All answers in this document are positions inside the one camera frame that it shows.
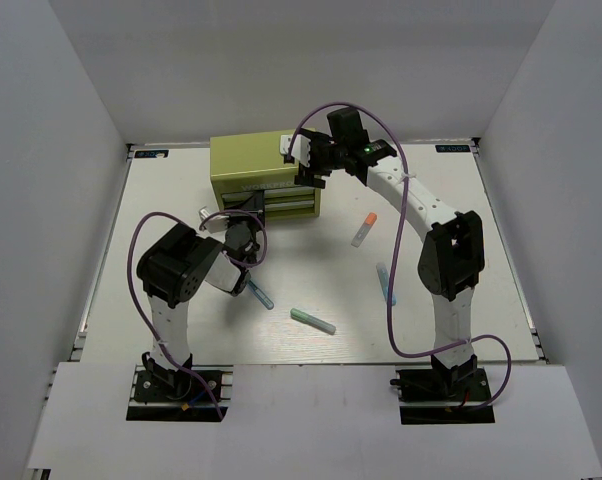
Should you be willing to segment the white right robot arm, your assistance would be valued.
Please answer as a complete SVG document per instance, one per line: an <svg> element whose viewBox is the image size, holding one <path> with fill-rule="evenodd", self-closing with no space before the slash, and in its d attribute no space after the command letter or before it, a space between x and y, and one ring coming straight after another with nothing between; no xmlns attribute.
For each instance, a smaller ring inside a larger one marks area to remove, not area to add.
<svg viewBox="0 0 602 480"><path fill-rule="evenodd" d="M371 140L361 117L366 109L348 102L323 107L327 134L299 124L280 141L287 164L295 164L295 183L322 189L326 177L343 170L380 195L410 225L422 242L417 273L434 307L435 343L427 352L434 390L453 399L469 385L477 367L471 340L471 303L485 266L483 225L474 211L461 212L430 192L409 171L398 138L388 132Z"/></svg>

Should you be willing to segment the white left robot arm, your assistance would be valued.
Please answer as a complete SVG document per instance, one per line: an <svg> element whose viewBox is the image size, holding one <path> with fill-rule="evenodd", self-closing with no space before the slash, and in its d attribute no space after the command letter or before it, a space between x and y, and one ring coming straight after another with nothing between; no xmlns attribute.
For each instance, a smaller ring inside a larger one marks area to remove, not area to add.
<svg viewBox="0 0 602 480"><path fill-rule="evenodd" d="M203 283L233 297L251 279L250 270L265 259L265 193L256 191L234 208L205 214L200 227L222 232L224 240L202 236L184 221L152 212L142 221L162 216L175 225L156 241L127 275L142 282L151 315L145 317L153 346L143 357L145 368L158 372L158 387L180 399L192 387L192 354L187 340L188 305Z"/></svg>

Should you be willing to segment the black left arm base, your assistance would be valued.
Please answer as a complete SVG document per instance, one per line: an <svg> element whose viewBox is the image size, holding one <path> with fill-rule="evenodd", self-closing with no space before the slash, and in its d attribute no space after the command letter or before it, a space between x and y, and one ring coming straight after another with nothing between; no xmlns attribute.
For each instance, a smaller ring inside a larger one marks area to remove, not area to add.
<svg viewBox="0 0 602 480"><path fill-rule="evenodd" d="M230 406L233 367L196 366L206 386L181 370L165 370L145 352L135 366L126 420L219 423Z"/></svg>

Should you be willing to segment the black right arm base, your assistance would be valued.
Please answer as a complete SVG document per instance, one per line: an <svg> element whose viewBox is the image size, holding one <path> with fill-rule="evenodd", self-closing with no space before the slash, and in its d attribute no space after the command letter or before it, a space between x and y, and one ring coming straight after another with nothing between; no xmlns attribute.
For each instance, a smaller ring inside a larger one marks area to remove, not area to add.
<svg viewBox="0 0 602 480"><path fill-rule="evenodd" d="M492 397L486 372L475 354L461 366L446 369L434 356L430 368L397 370L390 386L398 394L402 425L493 424Z"/></svg>

